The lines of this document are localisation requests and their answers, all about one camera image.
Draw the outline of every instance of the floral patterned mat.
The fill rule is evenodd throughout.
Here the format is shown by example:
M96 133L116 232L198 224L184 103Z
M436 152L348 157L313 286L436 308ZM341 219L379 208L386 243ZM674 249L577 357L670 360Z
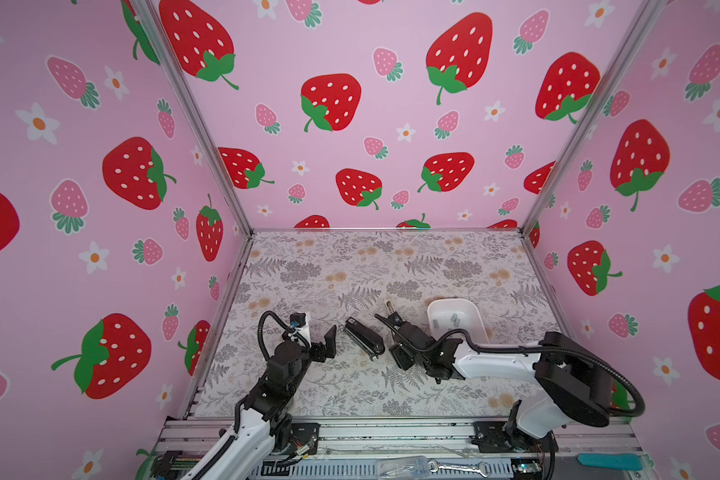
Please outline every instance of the floral patterned mat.
M533 267L513 232L420 230L292 233L256 236L224 326L196 416L233 416L256 384L264 361L256 324L265 310L287 319L312 314L313 341L348 316L392 344L374 313L391 300L404 320L427 326L427 306L442 297L470 299L492 343L540 340L557 323ZM269 320L269 351L281 341ZM385 352L378 360L345 334L336 358L314 362L294 398L294 416L506 416L517 398L540 390L518 380L480 378L437 385L414 366L404 372Z

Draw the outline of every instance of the pink wallpaper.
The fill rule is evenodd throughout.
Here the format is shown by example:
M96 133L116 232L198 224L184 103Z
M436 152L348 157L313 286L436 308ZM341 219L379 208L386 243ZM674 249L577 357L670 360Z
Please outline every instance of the pink wallpaper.
M138 478L240 250L129 15L0 2L0 478Z
M522 222L641 4L154 3L255 228Z
M720 0L668 5L613 93L536 254L577 339L643 393L659 475L720 478Z

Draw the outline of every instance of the wrench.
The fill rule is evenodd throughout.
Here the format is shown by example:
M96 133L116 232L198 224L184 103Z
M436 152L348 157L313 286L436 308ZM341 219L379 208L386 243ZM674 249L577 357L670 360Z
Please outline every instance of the wrench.
M437 460L430 460L428 465L429 471L432 473L437 473L438 470L459 470L461 472L479 473L480 475L483 475L484 478L490 476L490 472L488 471L488 464L485 462L480 462L476 466L473 466L457 465L453 463L440 463Z

